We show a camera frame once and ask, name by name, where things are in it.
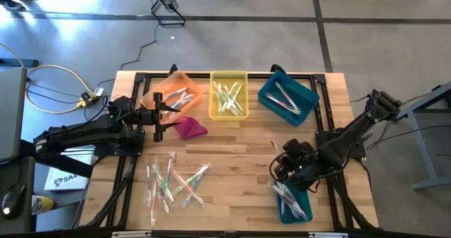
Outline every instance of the orange bin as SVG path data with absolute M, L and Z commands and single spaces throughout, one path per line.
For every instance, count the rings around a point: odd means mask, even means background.
M 199 86 L 196 85 L 184 72 L 177 70 L 171 76 L 167 77 L 162 83 L 152 89 L 151 92 L 145 94 L 141 98 L 142 105 L 146 106 L 146 108 L 153 109 L 155 108 L 154 103 L 154 92 L 163 93 L 163 99 L 165 99 L 169 94 L 176 92 L 179 89 L 187 87 L 185 96 L 192 94 L 191 101 L 179 108 L 177 108 L 180 112 L 177 112 L 175 115 L 171 114 L 172 112 L 168 112 L 163 114 L 163 119 L 161 123 L 172 123 L 177 119 L 183 117 L 183 115 L 192 108 L 195 104 L 202 100 L 202 91 Z M 174 96 L 167 98 L 164 100 L 166 105 L 171 106 L 176 103 L 182 96 L 182 93 L 175 94 Z

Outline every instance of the yellow cable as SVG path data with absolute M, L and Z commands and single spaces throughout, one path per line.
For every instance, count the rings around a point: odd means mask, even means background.
M 14 51 L 12 51 L 10 48 L 8 48 L 6 45 L 4 45 L 2 43 L 0 43 L 0 45 L 5 47 L 5 49 L 7 49 L 8 51 L 10 51 L 19 60 L 19 63 L 22 66 L 22 68 L 25 68 L 25 65 L 23 64 L 22 60 L 19 58 L 19 56 Z M 75 73 L 71 69 L 67 69 L 67 68 L 65 68 L 63 66 L 59 66 L 59 65 L 40 65 L 40 66 L 38 66 L 36 68 L 29 69 L 27 74 L 30 75 L 34 71 L 39 70 L 41 68 L 58 68 L 58 69 L 62 69 L 62 70 L 65 70 L 67 72 L 72 73 L 74 76 L 76 76 L 76 78 L 79 81 L 81 81 L 83 86 L 85 86 L 86 90 L 89 92 L 89 97 L 90 98 L 94 97 L 94 92 L 91 91 L 91 89 L 89 89 L 89 87 L 86 85 L 85 81 L 83 81 L 83 79 L 80 76 L 78 76 L 77 73 Z M 81 108 L 81 107 L 86 106 L 86 101 L 80 99 L 80 102 L 75 107 L 73 107 L 72 109 L 70 109 L 68 111 L 48 111 L 48 110 L 44 110 L 43 108 L 40 108 L 40 107 L 36 106 L 34 103 L 31 102 L 30 98 L 28 97 L 28 87 L 29 87 L 29 85 L 25 87 L 25 99 L 28 101 L 28 103 L 30 103 L 31 106 L 35 107 L 39 111 L 43 111 L 43 112 L 50 113 L 50 114 L 64 114 L 64 113 L 72 112 L 72 111 L 76 110 L 77 108 Z

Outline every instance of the metal stand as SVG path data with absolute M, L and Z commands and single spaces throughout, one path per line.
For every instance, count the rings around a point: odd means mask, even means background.
M 435 131 L 421 131 L 420 128 L 435 125 L 451 125 L 451 110 L 449 109 L 429 109 L 428 107 L 438 101 L 446 99 L 451 95 L 451 82 L 433 90 L 430 94 L 423 97 L 414 104 L 403 109 L 397 117 L 397 120 L 408 118 L 418 142 L 421 156 L 423 157 L 426 171 L 429 178 L 412 184 L 413 190 L 438 187 L 451 184 L 451 177 L 438 177 L 435 167 L 430 157 L 430 153 L 442 154 L 437 158 L 449 158 L 449 135 L 451 129 L 442 127 L 434 129 Z
M 171 9 L 172 11 L 174 11 L 174 13 L 177 13 L 177 15 L 178 15 L 183 21 L 182 21 L 181 23 L 163 23 L 163 22 L 161 21 L 161 19 L 160 19 L 160 18 L 155 14 L 155 12 L 154 12 L 156 6 L 158 6 L 159 3 L 160 3 L 160 1 L 157 1 L 157 2 L 154 3 L 154 5 L 152 6 L 152 8 L 150 9 L 150 13 L 155 17 L 155 19 L 158 21 L 158 23 L 159 23 L 161 26 L 164 26 L 164 27 L 166 27 L 166 26 L 185 26 L 185 23 L 186 23 L 185 17 L 183 17 L 183 15 L 181 15 L 181 14 L 180 14 L 173 6 L 170 6 L 169 9 Z

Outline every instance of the computer mouse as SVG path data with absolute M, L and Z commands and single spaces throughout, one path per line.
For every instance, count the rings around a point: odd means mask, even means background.
M 1 200 L 1 213 L 7 220 L 17 218 L 22 213 L 25 184 L 17 183 L 9 187 Z

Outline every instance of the plastic bin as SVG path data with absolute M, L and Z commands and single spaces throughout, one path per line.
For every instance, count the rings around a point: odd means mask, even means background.
M 190 108 L 192 108 L 195 104 L 199 103 L 202 100 L 202 90 L 184 72 L 180 70 L 175 71 L 171 76 L 167 77 L 158 86 L 152 88 L 149 93 L 145 94 L 141 98 L 141 103 L 142 105 L 146 106 L 146 108 L 155 108 L 153 95 L 154 92 L 163 93 L 163 98 L 165 98 L 168 94 L 182 89 L 183 87 L 188 87 L 188 89 L 186 90 L 186 95 L 192 94 L 192 98 L 188 104 L 185 104 L 184 106 L 182 106 L 182 108 L 179 108 L 180 112 L 177 112 L 172 116 L 172 118 L 170 118 L 171 112 L 163 115 L 161 123 L 172 123 L 173 121 L 183 117 L 183 115 Z M 180 97 L 181 93 L 176 94 L 169 99 L 166 99 L 164 102 L 166 102 L 166 104 L 170 106 L 171 104 L 174 104 L 176 101 L 178 101 Z
M 293 196 L 296 198 L 297 203 L 299 206 L 301 206 L 301 209 L 304 211 L 305 215 L 307 216 L 306 220 L 300 220 L 296 219 L 296 217 L 291 212 L 290 207 L 285 204 L 285 213 L 282 215 L 280 212 L 280 205 L 282 203 L 282 199 L 280 198 L 279 194 L 276 193 L 276 205 L 277 205 L 277 214 L 279 216 L 279 220 L 284 224 L 290 224 L 290 223 L 303 223 L 313 220 L 313 213 L 311 212 L 311 206 L 310 206 L 310 200 L 309 195 L 307 192 L 300 192 L 298 191 L 294 186 L 287 185 L 288 189 L 291 191 Z
M 277 98 L 277 100 L 290 104 L 283 96 L 279 88 L 277 88 L 276 81 L 280 83 L 293 102 L 295 102 L 296 106 L 301 110 L 299 115 L 284 109 L 282 106 L 266 97 L 266 93 L 269 92 Z M 302 86 L 302 84 L 281 71 L 274 73 L 269 81 L 260 89 L 258 97 L 261 104 L 265 105 L 267 108 L 294 126 L 301 125 L 319 101 L 319 95 L 317 93 Z
M 226 110 L 224 115 L 219 115 L 218 112 L 218 98 L 213 94 L 216 88 L 213 82 L 221 83 L 229 89 L 233 83 L 241 82 L 242 87 L 240 93 L 237 95 L 237 102 L 242 107 L 244 115 L 233 115 L 229 110 Z M 210 73 L 210 102 L 209 115 L 215 121 L 241 121 L 245 120 L 249 115 L 249 97 L 247 93 L 247 72 L 246 71 L 211 71 Z

